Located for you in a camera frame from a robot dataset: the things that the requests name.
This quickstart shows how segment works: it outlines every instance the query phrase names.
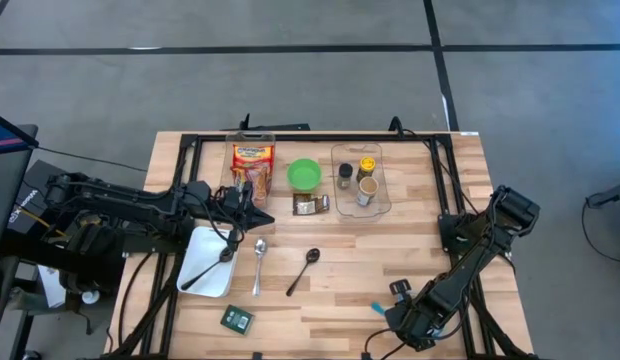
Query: green box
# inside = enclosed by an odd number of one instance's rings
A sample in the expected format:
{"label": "green box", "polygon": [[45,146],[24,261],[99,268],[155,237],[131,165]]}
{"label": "green box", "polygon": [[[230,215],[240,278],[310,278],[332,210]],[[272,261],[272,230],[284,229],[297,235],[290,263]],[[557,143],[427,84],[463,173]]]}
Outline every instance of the green box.
{"label": "green box", "polygon": [[241,310],[236,306],[228,305],[226,312],[221,318],[221,325],[241,335],[245,335],[250,329],[254,315]]}

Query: wooden tabletop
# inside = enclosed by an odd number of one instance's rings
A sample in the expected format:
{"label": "wooden tabletop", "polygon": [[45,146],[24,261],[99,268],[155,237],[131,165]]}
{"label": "wooden tabletop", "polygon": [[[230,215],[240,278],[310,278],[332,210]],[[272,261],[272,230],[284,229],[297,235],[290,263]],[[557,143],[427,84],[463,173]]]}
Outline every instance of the wooden tabletop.
{"label": "wooden tabletop", "polygon": [[[146,190],[161,191],[170,186],[181,135],[180,132],[157,134]],[[463,190],[478,209],[483,209],[492,193],[492,184],[481,141],[476,135],[459,133],[452,133],[452,139]],[[277,143],[272,191],[266,209],[276,222],[247,234],[239,249],[228,296],[206,298],[179,294],[171,359],[250,358],[254,351],[263,352],[266,359],[358,359],[368,335],[386,327],[384,318],[370,304],[377,301],[385,308],[394,304],[388,284],[407,278],[413,290],[418,291],[428,280],[450,269],[436,225],[440,207],[430,152],[419,142],[380,144],[392,209],[379,221],[344,224],[334,206],[321,215],[292,216],[292,192],[285,175],[287,166],[300,157],[317,160],[324,176],[315,194],[328,194],[332,199],[330,151],[333,145]],[[203,147],[198,179],[205,180],[212,188],[219,185],[224,151],[223,142],[206,143]],[[447,176],[446,183],[449,203],[453,205]],[[259,235],[265,236],[269,250],[261,269],[261,296],[253,297],[256,268],[253,247]],[[308,268],[294,295],[287,297],[285,291],[303,267],[306,251],[312,247],[321,249],[321,259]],[[123,292],[142,257],[133,256],[126,262],[110,327],[115,339]],[[156,255],[151,257],[133,284],[125,309],[125,334],[132,331],[147,308],[156,258]],[[495,319],[517,346],[532,352],[512,269],[501,259],[495,259],[483,270],[481,279],[486,303]],[[255,315],[246,336],[219,324],[228,304]],[[474,313],[470,317],[477,350],[482,351]],[[159,347],[163,311],[157,319],[154,351]],[[457,321],[455,316],[444,331],[454,328]],[[378,359],[399,344],[394,334],[385,333],[371,341],[369,350]],[[401,358],[465,358],[461,334],[439,341],[427,351],[417,353],[404,347],[392,356],[392,359]]]}

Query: white tray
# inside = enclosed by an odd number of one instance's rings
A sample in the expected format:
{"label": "white tray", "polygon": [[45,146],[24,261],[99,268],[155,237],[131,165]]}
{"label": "white tray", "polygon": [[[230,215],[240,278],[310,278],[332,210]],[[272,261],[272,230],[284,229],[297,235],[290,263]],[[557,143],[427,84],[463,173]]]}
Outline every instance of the white tray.
{"label": "white tray", "polygon": [[[230,231],[219,230],[223,236]],[[190,237],[190,244],[186,250],[183,266],[177,278],[177,289],[180,292],[208,297],[222,297],[228,294],[232,274],[237,263],[239,253],[235,253],[232,261],[220,263],[203,275],[188,290],[181,290],[181,285],[200,274],[210,265],[219,260],[219,253],[226,247],[225,240],[221,239],[212,228],[199,226],[194,229]]]}

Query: chip bag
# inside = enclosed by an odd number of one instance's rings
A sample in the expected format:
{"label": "chip bag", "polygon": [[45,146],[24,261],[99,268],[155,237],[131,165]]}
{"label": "chip bag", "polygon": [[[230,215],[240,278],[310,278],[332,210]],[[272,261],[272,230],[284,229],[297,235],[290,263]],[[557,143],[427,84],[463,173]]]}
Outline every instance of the chip bag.
{"label": "chip bag", "polygon": [[256,207],[266,206],[266,198],[272,184],[274,168],[274,145],[270,146],[239,146],[233,145],[232,176],[234,185],[243,188],[246,181],[252,181],[254,191],[252,202]]}

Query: clear plastic container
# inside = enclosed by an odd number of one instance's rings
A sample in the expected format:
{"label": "clear plastic container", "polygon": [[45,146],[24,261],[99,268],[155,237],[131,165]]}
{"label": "clear plastic container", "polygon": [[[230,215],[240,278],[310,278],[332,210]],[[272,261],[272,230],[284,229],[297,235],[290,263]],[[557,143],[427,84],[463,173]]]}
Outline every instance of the clear plastic container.
{"label": "clear plastic container", "polygon": [[[235,186],[234,176],[232,172],[232,156],[234,153],[234,145],[241,147],[273,147],[273,164],[272,173],[274,173],[274,155],[275,155],[275,137],[274,134],[268,131],[238,131],[229,133],[226,135],[226,153],[223,160],[223,170],[221,171],[221,185]],[[266,182],[266,192],[270,193],[272,187],[272,173],[270,174],[269,181]],[[267,206],[267,200],[264,204],[258,204],[255,202],[255,206],[259,208],[265,208]]]}
{"label": "clear plastic container", "polygon": [[[377,194],[370,200],[367,206],[361,206],[357,202],[359,183],[357,172],[359,162],[363,157],[372,157],[376,163],[372,177],[379,183]],[[340,189],[337,186],[339,179],[339,166],[348,163],[352,165],[353,173],[350,186]],[[334,182],[334,197],[337,211],[341,214],[340,220],[344,222],[370,222],[376,221],[392,208],[388,197],[386,178],[383,172],[381,146],[379,144],[339,144],[332,147],[332,178]]]}

